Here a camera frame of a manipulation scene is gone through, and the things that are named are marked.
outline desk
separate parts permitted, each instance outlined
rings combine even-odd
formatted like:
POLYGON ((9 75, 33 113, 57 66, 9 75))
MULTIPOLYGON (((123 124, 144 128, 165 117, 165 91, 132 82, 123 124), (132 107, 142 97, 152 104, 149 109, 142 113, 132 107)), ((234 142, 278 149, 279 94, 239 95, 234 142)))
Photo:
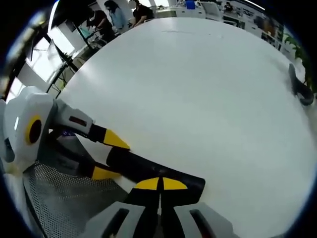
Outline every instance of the desk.
MULTIPOLYGON (((92 56, 60 98, 113 129, 133 153, 205 178, 201 201, 238 236, 268 238, 292 225, 315 177, 317 149, 288 87, 288 65, 237 27, 154 19, 92 56)), ((106 146, 80 140, 105 161, 106 146)))

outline man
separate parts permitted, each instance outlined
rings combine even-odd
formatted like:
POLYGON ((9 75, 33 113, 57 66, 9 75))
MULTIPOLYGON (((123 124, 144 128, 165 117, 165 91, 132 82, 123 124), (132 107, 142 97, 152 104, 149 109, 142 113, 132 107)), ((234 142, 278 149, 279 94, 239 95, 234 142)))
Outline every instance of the man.
POLYGON ((133 11, 133 22, 132 22, 132 27, 136 27, 146 20, 150 20, 154 18, 153 11, 149 9, 147 6, 143 6, 140 4, 139 0, 131 0, 129 2, 130 8, 135 10, 133 11))
POLYGON ((102 39, 107 43, 115 38, 112 25, 109 22, 106 14, 101 10, 93 11, 91 8, 89 8, 87 27, 90 26, 95 26, 95 30, 100 31, 102 39))

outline table surface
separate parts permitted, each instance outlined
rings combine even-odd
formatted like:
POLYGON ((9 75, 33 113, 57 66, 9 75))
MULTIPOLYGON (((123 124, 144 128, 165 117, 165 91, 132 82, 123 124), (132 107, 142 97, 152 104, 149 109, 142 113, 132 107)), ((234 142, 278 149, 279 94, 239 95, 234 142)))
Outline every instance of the table surface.
MULTIPOLYGON (((285 232, 315 177, 316 147, 288 59, 221 22, 155 19, 104 46, 60 98, 132 152, 205 178, 201 201, 242 238, 285 232)), ((96 161, 108 148, 80 138, 96 161)), ((117 181, 129 191, 133 183, 117 181)))

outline long hair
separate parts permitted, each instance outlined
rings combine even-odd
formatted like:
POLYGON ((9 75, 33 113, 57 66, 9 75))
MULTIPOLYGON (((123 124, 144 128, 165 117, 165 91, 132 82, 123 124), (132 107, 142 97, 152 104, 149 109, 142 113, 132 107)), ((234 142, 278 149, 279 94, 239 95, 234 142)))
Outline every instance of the long hair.
POLYGON ((109 11, 110 12, 112 12, 112 13, 114 13, 115 12, 115 10, 117 9, 117 8, 119 8, 119 6, 118 6, 118 4, 116 4, 114 1, 112 1, 112 0, 108 0, 108 1, 106 1, 105 2, 105 7, 107 8, 109 8, 109 11))

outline metal mesh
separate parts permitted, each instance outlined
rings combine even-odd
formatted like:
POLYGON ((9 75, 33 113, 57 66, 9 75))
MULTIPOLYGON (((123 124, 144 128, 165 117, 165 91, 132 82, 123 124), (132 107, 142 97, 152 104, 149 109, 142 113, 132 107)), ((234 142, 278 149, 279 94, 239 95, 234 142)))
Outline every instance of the metal mesh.
POLYGON ((50 238, 77 237, 90 218, 127 195, 112 179, 75 178, 38 162, 25 172, 24 186, 50 238))

